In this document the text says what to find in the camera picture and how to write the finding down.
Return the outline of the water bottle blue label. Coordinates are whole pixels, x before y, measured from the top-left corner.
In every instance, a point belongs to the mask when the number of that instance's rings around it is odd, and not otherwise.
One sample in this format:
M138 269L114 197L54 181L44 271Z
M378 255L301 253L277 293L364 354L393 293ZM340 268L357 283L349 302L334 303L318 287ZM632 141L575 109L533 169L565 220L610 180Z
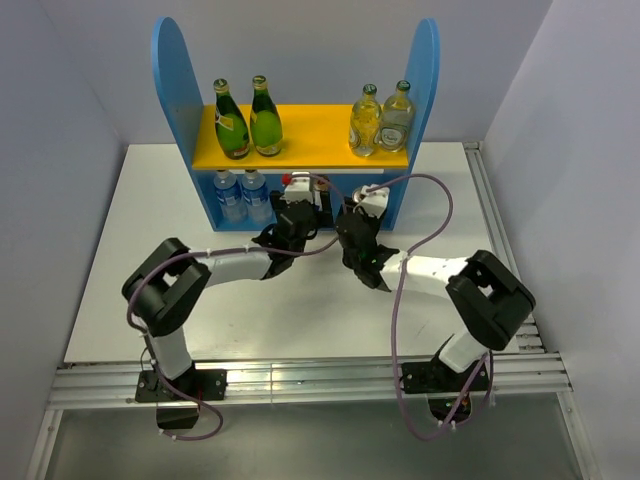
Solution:
M234 224L245 221L247 210L237 176L229 170L217 170L214 187L224 217Z
M266 225L272 217L272 207L264 175L257 170L246 170L241 185L249 217L256 224Z

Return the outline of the green glass bottle front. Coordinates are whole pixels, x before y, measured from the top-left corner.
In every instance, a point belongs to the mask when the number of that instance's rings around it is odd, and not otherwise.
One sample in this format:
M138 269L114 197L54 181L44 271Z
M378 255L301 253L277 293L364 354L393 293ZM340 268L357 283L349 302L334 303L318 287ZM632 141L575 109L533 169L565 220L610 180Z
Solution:
M271 99L265 76L252 79L253 101L250 111L250 132L256 151L266 157L280 153L283 130L277 107Z

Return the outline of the green glass bottle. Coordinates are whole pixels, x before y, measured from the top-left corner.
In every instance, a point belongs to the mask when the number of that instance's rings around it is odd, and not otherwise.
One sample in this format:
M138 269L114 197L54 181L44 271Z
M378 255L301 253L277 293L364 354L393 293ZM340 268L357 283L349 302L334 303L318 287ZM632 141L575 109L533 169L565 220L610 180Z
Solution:
M250 111L250 132L256 151L266 157L280 153L283 130L277 107L271 99L265 76L252 79L253 101Z
M229 84L224 78L213 82L216 94L215 130L223 153L232 160L246 157L250 150L249 130L237 104L233 100Z

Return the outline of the green glass bottle back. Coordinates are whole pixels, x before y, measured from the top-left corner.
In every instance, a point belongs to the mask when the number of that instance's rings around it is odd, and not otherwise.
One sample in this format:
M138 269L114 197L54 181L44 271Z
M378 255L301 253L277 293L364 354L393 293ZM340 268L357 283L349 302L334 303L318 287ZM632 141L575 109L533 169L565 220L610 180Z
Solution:
M249 130L237 104L233 100L229 84L224 78L213 82L216 94L215 130L223 153L232 160L246 157L250 150Z

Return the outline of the silver can front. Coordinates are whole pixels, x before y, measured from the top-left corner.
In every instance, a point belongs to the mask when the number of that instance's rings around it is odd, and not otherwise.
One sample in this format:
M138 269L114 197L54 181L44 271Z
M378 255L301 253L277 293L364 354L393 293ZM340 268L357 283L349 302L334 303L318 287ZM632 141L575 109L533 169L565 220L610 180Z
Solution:
M327 184L326 175L317 175L313 179L313 192L315 205L320 209L328 209L331 205L330 187Z

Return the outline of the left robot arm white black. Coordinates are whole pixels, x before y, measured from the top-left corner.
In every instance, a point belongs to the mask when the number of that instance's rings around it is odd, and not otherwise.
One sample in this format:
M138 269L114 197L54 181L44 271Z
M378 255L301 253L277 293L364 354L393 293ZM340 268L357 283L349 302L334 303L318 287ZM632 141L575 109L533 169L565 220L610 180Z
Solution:
M126 319L149 348L160 371L159 388L183 399L195 386L195 365L186 346L183 325L202 292L239 280L267 280L305 256L306 243L333 225L328 193L314 200L287 203L274 193L276 221L243 247L193 251L177 238L164 240L122 287Z

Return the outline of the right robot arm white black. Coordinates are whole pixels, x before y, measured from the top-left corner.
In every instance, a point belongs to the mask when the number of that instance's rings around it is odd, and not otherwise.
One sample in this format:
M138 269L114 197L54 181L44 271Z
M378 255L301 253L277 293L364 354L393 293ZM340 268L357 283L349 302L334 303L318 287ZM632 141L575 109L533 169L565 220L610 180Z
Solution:
M373 290L399 292L404 287L451 300L464 328L438 350L432 370L438 386L455 389L475 361L506 348L536 300L490 251L458 258L411 255L378 243L379 224L378 216L361 207L338 216L342 262Z

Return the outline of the blue and yellow wooden shelf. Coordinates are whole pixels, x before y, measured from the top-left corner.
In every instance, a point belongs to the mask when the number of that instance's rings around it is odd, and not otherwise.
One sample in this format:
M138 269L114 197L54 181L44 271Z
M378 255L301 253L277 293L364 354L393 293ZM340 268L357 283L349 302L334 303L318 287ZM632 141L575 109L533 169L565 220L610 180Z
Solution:
M281 176L292 171L328 175L343 192L357 186L402 178L414 166L429 120L439 80L441 42L438 24L425 18L416 27L405 78L415 116L406 146L399 152L378 151L357 157L348 147L351 106L308 104L279 105L284 145L280 154L264 157L251 151L232 160L224 155L215 135L215 108L204 104L184 36L170 17L157 19L151 37L151 62L157 96L182 155L204 211L216 231L250 231L249 220L233 224L224 218L214 192L218 169L265 173L271 189L281 186Z

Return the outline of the clear drink glass bottle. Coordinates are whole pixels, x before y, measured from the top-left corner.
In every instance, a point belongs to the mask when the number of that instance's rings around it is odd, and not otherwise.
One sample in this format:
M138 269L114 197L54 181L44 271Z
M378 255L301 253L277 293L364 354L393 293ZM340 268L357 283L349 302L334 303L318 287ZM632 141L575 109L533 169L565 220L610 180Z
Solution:
M409 92L407 80L397 82L395 92L382 107L378 144L387 152L398 152L406 144L415 114L415 106Z

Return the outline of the yellow drink glass bottle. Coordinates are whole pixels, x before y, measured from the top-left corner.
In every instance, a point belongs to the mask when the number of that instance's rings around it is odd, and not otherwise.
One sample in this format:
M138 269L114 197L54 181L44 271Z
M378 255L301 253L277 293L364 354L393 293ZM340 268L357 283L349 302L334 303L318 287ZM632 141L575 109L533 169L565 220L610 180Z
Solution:
M358 157L368 157L375 151L375 140L382 113L376 95L377 87L374 84L365 84L360 98L352 107L349 147Z

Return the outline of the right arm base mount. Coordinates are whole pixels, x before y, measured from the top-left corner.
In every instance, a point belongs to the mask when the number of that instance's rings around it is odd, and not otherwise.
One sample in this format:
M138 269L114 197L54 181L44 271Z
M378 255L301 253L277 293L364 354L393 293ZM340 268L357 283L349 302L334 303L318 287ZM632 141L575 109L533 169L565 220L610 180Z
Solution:
M425 394L430 413L444 421L468 380L462 400L451 420L456 424L469 420L473 412L472 393L487 393L493 386L492 366L478 360L462 373L450 370L440 360L401 364L401 390L408 395Z

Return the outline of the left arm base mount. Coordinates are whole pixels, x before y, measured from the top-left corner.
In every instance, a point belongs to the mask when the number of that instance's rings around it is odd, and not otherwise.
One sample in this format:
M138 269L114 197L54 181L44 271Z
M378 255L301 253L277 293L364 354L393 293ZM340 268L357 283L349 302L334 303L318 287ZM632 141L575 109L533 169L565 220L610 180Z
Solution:
M191 367L176 380L164 382L154 370L139 374L134 401L138 404L156 405L156 423L161 429L190 430L199 420L202 407L178 407L193 397L200 402L222 401L227 387L227 371L224 369L200 370Z

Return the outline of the aluminium rail frame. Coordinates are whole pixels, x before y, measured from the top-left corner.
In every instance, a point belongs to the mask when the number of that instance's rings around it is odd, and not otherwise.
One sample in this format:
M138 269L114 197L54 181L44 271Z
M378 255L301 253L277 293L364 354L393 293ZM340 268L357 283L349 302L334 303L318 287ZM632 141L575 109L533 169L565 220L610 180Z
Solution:
M494 356L492 398L477 418L429 443L399 416L390 361L362 357L221 363L228 386L220 439L170 443L144 425L136 364L68 365L54 378L27 475L31 479L485 478L601 475L559 353L534 319Z

